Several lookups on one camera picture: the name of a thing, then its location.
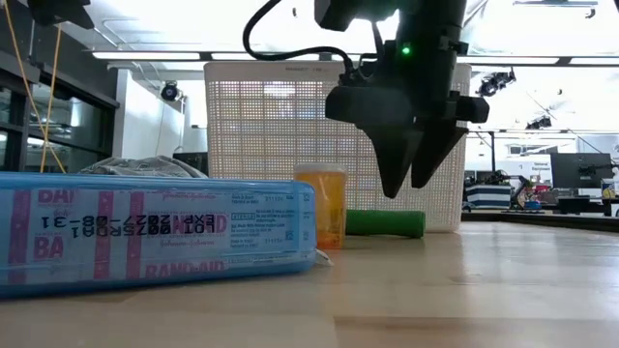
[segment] desk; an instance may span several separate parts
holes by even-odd
[[[331,255],[301,275],[3,302],[0,346],[619,346],[616,235],[475,222]]]
[[[619,204],[619,198],[559,197],[557,204],[543,204],[542,209],[559,214],[603,213],[605,217],[612,217],[612,204]]]

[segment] prescription bottle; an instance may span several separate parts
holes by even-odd
[[[341,248],[346,230],[346,168],[336,163],[300,163],[294,168],[294,179],[316,191],[318,248]]]

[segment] security camera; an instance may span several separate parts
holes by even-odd
[[[527,123],[526,130],[542,130],[552,127],[552,121],[548,116],[538,117],[530,123]]]
[[[183,98],[183,91],[178,89],[177,81],[166,81],[162,88],[162,98],[164,101],[176,102]]]
[[[516,82],[514,68],[510,72],[493,72],[482,78],[482,85],[477,94],[482,97],[492,97],[514,82]]]

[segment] black cable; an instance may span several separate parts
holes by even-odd
[[[251,49],[251,45],[250,45],[251,30],[253,30],[253,27],[258,23],[258,21],[260,21],[260,19],[262,19],[262,17],[265,14],[271,11],[280,1],[281,0],[269,0],[266,4],[264,4],[264,6],[260,8],[260,10],[258,10],[250,18],[250,20],[248,21],[248,24],[245,26],[245,30],[243,30],[243,48],[251,57],[257,60],[263,60],[263,61],[280,61],[280,60],[286,60],[290,58],[299,57],[299,56],[306,55],[306,54],[332,53],[332,54],[337,54],[343,59],[344,67],[347,73],[350,73],[354,70],[352,60],[350,59],[350,57],[348,57],[346,52],[336,47],[318,46],[318,47],[304,48],[304,49],[299,49],[299,50],[292,51],[292,52],[277,53],[277,54],[263,54],[263,53],[254,52],[253,49]]]
[[[383,44],[383,39],[380,36],[380,30],[378,30],[378,25],[373,21],[371,23],[371,32],[374,35],[374,45],[376,46],[376,55],[378,56],[378,60],[381,60],[385,55],[385,45]]]

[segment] gray cloth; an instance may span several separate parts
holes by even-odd
[[[149,159],[104,159],[80,170],[79,174],[208,178],[192,166],[166,156]]]

